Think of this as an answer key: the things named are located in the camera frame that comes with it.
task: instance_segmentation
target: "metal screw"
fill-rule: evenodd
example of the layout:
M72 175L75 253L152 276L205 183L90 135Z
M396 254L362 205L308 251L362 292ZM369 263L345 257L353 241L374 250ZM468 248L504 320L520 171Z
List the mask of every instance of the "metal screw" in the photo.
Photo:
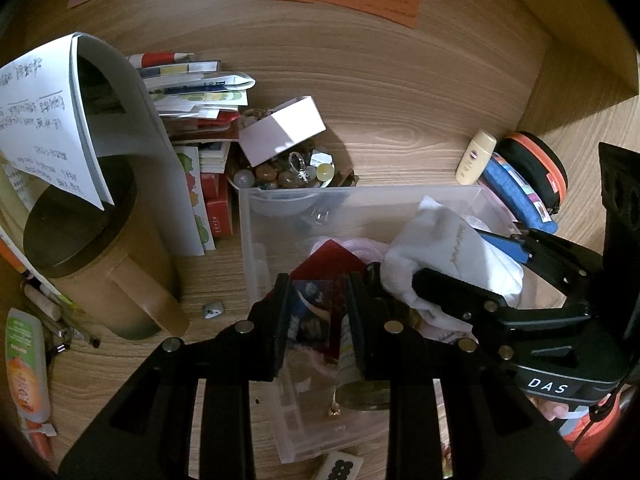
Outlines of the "metal screw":
M458 348L460 348L463 352L471 353L476 351L476 348L478 348L478 343L476 343L473 339L463 337L462 339L458 339Z
M495 303L495 301L485 301L484 302L484 309L487 312L495 312L496 310L498 310L498 304Z
M204 319L213 319L218 317L225 311L225 307L222 305L222 301L210 301L202 306L202 313Z
M61 328L57 332L54 332L54 334L57 335L60 338L60 341L62 341L65 345L70 344L74 338L74 332L66 326L64 328Z
M498 355L505 361L511 359L513 357L513 354L513 348L508 345L502 345L500 348L498 348Z
M391 321L387 321L385 323L385 330L390 334L399 334L404 329L404 326L399 321L392 319Z
M169 339L162 341L162 350L165 352L175 352L181 345L182 341L177 337L170 337Z
M254 324L248 319L243 319L242 321L238 321L236 323L236 332L239 332L241 334L248 334L253 329Z

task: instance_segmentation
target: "clear plastic storage box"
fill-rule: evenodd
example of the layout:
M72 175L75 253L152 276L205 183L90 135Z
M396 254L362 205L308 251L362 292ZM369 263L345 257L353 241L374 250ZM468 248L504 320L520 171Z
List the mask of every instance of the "clear plastic storage box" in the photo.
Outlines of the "clear plastic storage box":
M250 304L280 272L306 260L319 237L367 237L391 242L425 195L461 215L481 219L496 234L517 232L508 213L480 186L370 186L327 189L243 189L239 193L244 276ZM388 412L342 409L329 416L335 387L315 352L291 347L279 376L264 383L264 402L283 463L353 446L388 430Z

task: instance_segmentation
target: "book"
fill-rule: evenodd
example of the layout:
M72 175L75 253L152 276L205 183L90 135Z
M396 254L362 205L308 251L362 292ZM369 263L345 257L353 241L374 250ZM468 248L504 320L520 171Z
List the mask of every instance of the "book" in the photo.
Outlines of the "book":
M164 125L175 131L193 132L200 129L206 129L211 126L226 126L228 128L232 121L235 121L240 114L238 112L229 112L227 110L218 110L217 115L212 119L206 118L185 118L182 120L167 119Z
M189 119L189 118L201 118L201 119L215 119L218 117L220 113L220 108L211 108L211 109L193 109L190 108L188 111L180 111L180 110L164 110L162 108L156 108L156 112L162 118L171 118L171 119Z
M164 95L190 94L193 92L225 92L232 90L248 90L255 85L255 79L242 72L217 72L210 77L198 77L200 74L166 76L158 78L156 86L152 80L145 79L146 87L149 90L161 89ZM170 78L185 78L187 81L180 84L167 84Z
M220 177L225 176L220 173L201 173L200 185L202 186L202 195L204 200L214 200L218 198L218 183Z
M184 168L184 174L187 179L187 187L189 188L189 197L191 206L193 207L193 216L198 228L200 243L204 251L216 248L213 242L209 221L207 220L207 211L204 203L204 194L202 192L202 184L200 179L200 163L198 161L198 149L193 146L177 146L174 148L178 160Z
M189 83L207 80L214 76L215 72L191 72L187 74L169 74L158 77L143 78L142 81L149 90L156 88L168 88L173 86L188 85Z
M218 181L218 197L205 202L211 233L217 237L229 237L234 234L231 219L231 195L224 175Z
M85 109L86 90L105 86L116 102ZM20 56L0 68L0 108L7 164L104 210L113 199L98 158L126 156L169 253L204 253L184 171L138 72L112 46L73 33ZM13 222L22 214L3 213Z
M181 122L182 121L167 121L165 123L172 144L214 142L216 140L238 142L240 138L237 121L220 125L203 125L201 127L197 127L197 122L192 122L191 124L194 127L184 130L180 129L179 124L176 124Z
M238 110L239 106L247 106L246 90L232 92L193 92L190 94L164 95L162 92L150 92L151 100L156 107L171 107L174 105L209 105L222 110Z
M143 79L163 75L187 74L193 72L217 72L220 70L219 61L196 61L192 63L174 63L159 66L139 68L138 73Z
M203 173L224 173L226 158L231 142L210 142L201 145L198 150L200 171Z
M184 144L207 144L208 142L228 141L238 142L238 131L234 133L232 130L223 132L201 132L197 134L187 134L184 136L170 137L174 146L182 146Z

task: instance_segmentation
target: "wooden desk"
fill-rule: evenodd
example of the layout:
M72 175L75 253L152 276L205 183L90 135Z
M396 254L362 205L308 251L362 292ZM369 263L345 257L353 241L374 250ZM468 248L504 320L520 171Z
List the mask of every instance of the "wooden desk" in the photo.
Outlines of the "wooden desk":
M628 83L559 43L520 0L423 0L415 30L319 3L93 0L67 9L67 1L28 0L0 43L3 62L75 30L124 54L179 50L221 59L258 81L252 106L312 95L328 126L321 142L353 163L361 185L453 182L477 128L498 135L526 128L544 135L568 170L560 234L594 248L602 248L604 232L597 141L640 150L638 98ZM204 257L177 259L177 267L192 320L187 342L246 317L239 234ZM226 312L205 320L200 307L213 299ZM164 338L128 342L87 323L102 337L100 348L74 345L56 358L50 378L56 462ZM252 399L258 478L309 478L321 459L281 465L259 386ZM383 478L385 440L353 451L365 459L359 478Z

